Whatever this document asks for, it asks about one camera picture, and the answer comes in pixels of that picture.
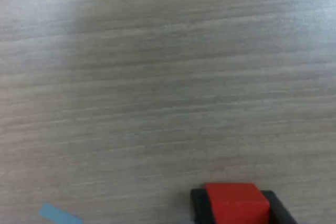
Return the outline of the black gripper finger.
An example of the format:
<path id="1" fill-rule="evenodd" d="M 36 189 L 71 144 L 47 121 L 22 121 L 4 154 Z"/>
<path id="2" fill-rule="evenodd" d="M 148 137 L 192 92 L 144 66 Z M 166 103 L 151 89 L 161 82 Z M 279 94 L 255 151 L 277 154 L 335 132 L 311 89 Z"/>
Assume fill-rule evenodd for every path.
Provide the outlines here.
<path id="1" fill-rule="evenodd" d="M 262 219 L 258 223 L 298 224 L 274 191 L 261 190 L 261 193 L 269 202 L 269 209 L 262 215 Z"/>
<path id="2" fill-rule="evenodd" d="M 190 192 L 190 202 L 194 223 L 215 224 L 211 202 L 205 189 L 192 189 Z"/>

